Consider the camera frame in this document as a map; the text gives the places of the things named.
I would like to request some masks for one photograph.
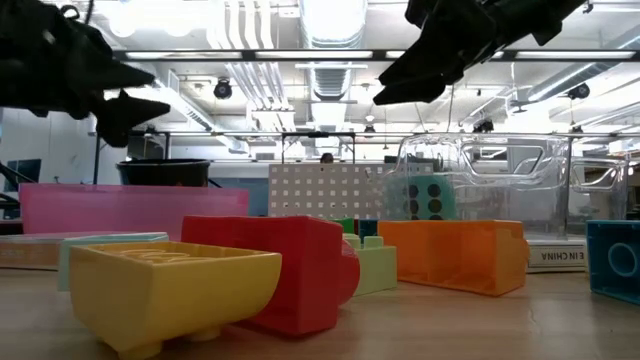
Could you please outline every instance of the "black pot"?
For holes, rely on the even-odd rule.
[[[131,160],[117,167],[124,185],[209,186],[209,160]]]

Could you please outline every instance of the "black robotic claw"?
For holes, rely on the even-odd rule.
[[[418,40],[379,77],[376,105],[431,102],[464,71],[532,34],[543,46],[585,0],[409,0]]]
[[[113,59],[100,31],[67,19],[38,0],[0,0],[0,106],[45,117],[93,113],[98,135],[117,147],[128,131],[169,112],[167,104],[129,97],[105,100],[104,90],[149,85],[154,76]]]

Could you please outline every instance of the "perforated panel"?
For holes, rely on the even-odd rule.
[[[269,166],[269,216],[380,219],[382,177],[394,165],[285,164]],[[431,172],[431,165],[425,164]]]

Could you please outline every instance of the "tabletop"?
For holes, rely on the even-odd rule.
[[[0,358],[117,359],[73,317],[56,273],[0,270]],[[499,298],[400,283],[343,305],[304,339],[238,326],[204,343],[165,343],[154,359],[640,359],[640,307],[591,294],[586,275],[527,276]]]

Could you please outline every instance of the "person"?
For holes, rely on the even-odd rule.
[[[324,153],[320,158],[321,164],[333,164],[333,155],[331,153]]]

